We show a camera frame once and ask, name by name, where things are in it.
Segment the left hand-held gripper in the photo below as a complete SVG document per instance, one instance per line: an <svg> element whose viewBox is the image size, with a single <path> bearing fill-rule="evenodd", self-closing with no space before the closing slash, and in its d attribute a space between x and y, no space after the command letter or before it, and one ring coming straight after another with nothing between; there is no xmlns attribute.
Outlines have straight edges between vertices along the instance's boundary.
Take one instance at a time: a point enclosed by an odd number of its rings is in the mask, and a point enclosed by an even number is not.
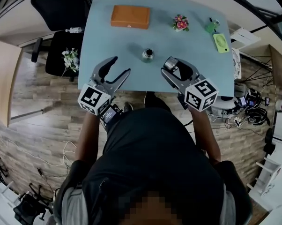
<svg viewBox="0 0 282 225"><path fill-rule="evenodd" d="M92 79L83 85L78 97L79 106L95 116L102 116L105 113L115 97L115 92L130 75L129 68L112 82L105 81L105 77L117 59L118 56L114 56L97 64L93 70Z"/></svg>

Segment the person's left forearm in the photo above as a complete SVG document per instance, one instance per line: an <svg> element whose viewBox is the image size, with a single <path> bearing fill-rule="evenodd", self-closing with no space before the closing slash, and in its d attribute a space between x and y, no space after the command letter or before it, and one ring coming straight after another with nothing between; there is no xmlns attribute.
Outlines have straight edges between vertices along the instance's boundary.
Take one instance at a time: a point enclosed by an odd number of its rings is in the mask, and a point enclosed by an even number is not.
<svg viewBox="0 0 282 225"><path fill-rule="evenodd" d="M97 116L86 112L75 150L75 160L81 160L92 166L98 155L99 125Z"/></svg>

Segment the black device with screen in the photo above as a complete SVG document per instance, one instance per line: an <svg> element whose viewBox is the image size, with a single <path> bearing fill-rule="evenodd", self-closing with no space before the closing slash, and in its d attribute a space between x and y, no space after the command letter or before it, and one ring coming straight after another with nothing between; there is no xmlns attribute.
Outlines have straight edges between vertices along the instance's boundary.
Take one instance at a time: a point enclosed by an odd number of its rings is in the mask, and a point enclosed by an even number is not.
<svg viewBox="0 0 282 225"><path fill-rule="evenodd" d="M102 126L106 128L108 123L113 119L122 114L122 110L116 104L108 105L107 108L99 116Z"/></svg>

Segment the white grey headset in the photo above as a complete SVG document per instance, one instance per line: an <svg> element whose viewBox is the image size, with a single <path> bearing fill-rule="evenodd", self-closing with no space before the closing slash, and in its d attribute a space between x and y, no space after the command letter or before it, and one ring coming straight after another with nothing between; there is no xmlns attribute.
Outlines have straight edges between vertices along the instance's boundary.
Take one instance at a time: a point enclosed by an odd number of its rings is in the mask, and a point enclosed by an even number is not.
<svg viewBox="0 0 282 225"><path fill-rule="evenodd" d="M215 103L211 106L211 112L217 117L238 114L246 106L246 96L249 88L243 83L234 84L234 96L218 96Z"/></svg>

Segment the lime green handheld fan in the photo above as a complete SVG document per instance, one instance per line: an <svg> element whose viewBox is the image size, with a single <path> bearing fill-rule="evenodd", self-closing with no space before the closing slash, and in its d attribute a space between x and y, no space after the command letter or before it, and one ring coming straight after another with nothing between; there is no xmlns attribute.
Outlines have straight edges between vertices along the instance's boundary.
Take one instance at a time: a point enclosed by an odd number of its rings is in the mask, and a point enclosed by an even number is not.
<svg viewBox="0 0 282 225"><path fill-rule="evenodd" d="M213 39L219 53L227 53L230 51L226 37L222 33L214 33Z"/></svg>

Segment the small pink flower pot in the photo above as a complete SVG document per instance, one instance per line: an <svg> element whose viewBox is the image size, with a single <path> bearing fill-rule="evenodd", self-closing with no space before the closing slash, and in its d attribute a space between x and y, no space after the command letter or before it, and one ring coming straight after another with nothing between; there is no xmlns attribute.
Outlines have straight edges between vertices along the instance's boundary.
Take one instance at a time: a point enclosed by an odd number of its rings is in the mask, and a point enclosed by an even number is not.
<svg viewBox="0 0 282 225"><path fill-rule="evenodd" d="M189 31L189 22L186 16L181 15L181 14L177 14L174 18L173 18L173 24L172 24L172 28L176 31Z"/></svg>

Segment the floral patterned seat cushion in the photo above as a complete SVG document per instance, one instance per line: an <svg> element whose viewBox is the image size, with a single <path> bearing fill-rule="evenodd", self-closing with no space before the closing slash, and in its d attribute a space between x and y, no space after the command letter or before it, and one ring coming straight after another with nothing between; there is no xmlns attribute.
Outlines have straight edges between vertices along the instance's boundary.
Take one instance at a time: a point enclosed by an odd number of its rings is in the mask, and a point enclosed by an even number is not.
<svg viewBox="0 0 282 225"><path fill-rule="evenodd" d="M233 65L234 65L234 79L241 79L241 59L238 49L232 48Z"/></svg>

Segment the green plastic bottle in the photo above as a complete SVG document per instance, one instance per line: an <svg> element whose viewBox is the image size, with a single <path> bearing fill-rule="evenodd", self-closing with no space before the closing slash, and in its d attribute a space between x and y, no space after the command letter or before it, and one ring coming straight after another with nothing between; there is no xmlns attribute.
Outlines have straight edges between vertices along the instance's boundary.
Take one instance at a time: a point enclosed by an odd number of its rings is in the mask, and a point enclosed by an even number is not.
<svg viewBox="0 0 282 225"><path fill-rule="evenodd" d="M205 31L212 34L216 32L216 29L220 26L220 23L217 19L209 18L209 23L205 25Z"/></svg>

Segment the clear spray bottle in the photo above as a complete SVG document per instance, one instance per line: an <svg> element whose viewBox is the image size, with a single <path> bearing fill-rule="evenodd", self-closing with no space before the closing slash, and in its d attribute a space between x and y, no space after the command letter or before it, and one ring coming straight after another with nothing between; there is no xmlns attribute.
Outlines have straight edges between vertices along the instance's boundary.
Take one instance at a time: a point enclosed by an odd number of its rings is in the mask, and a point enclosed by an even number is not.
<svg viewBox="0 0 282 225"><path fill-rule="evenodd" d="M72 28L66 29L65 32L69 32L71 34L83 33L84 28L82 28L82 27L72 27Z"/></svg>

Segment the orange wooden box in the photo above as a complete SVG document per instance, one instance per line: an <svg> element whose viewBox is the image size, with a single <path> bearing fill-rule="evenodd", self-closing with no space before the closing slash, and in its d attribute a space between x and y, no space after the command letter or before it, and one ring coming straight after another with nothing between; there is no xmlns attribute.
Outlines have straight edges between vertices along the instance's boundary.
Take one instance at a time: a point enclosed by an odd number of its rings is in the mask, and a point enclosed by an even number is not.
<svg viewBox="0 0 282 225"><path fill-rule="evenodd" d="M150 8L129 5L115 5L111 15L111 26L147 30Z"/></svg>

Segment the white wooden chair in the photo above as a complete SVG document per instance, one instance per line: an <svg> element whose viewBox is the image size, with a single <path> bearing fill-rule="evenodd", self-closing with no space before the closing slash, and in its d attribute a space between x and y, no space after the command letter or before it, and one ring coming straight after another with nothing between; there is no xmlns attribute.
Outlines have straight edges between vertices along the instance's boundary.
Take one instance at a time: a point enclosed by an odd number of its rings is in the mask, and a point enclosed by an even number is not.
<svg viewBox="0 0 282 225"><path fill-rule="evenodd" d="M234 40L234 42L231 42L232 48L238 50L253 45L261 40L260 37L245 30L244 28L239 28L238 30L232 32L230 34L230 38L231 40Z"/></svg>

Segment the black headphones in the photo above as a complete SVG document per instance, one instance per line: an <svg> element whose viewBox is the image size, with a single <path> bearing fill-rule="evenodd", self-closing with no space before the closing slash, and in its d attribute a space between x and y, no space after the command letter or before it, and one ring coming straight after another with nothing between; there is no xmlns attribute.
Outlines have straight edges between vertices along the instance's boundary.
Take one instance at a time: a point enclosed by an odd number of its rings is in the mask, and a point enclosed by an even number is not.
<svg viewBox="0 0 282 225"><path fill-rule="evenodd" d="M245 111L245 118L249 124L260 126L264 123L270 125L270 120L267 116L267 110L264 108L253 108Z"/></svg>

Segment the person's black shirt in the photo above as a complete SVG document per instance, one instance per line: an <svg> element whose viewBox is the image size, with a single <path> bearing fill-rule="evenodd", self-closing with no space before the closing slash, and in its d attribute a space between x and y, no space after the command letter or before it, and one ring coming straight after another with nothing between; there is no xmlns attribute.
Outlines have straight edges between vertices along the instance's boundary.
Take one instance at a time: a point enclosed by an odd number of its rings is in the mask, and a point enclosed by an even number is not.
<svg viewBox="0 0 282 225"><path fill-rule="evenodd" d="M231 161L212 165L195 134L151 107L108 125L92 166L72 163L53 213L58 225L247 225L252 204Z"/></svg>

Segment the light wooden side table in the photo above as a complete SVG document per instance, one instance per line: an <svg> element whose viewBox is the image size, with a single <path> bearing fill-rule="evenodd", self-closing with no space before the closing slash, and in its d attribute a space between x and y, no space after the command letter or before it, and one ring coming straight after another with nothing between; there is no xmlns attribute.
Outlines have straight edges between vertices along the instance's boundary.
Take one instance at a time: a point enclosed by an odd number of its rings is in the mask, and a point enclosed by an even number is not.
<svg viewBox="0 0 282 225"><path fill-rule="evenodd" d="M22 48L0 41L0 122L6 127L52 109L48 106L41 110L11 116L12 97L19 65L23 58L30 57L31 54L24 52Z"/></svg>

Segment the black mesh office chair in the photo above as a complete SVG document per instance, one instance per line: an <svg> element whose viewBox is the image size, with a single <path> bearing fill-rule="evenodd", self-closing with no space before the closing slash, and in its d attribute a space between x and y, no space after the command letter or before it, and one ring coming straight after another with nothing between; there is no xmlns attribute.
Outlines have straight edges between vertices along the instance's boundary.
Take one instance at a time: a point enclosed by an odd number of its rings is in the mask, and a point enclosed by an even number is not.
<svg viewBox="0 0 282 225"><path fill-rule="evenodd" d="M51 208L52 200L46 199L41 196L42 185L38 185L38 192L33 188L33 184L30 183L29 187L31 191L20 196L20 203L13 208L15 213L15 219L21 225L33 225L35 218L41 215L40 220L44 221L45 213L48 211L53 214Z"/></svg>

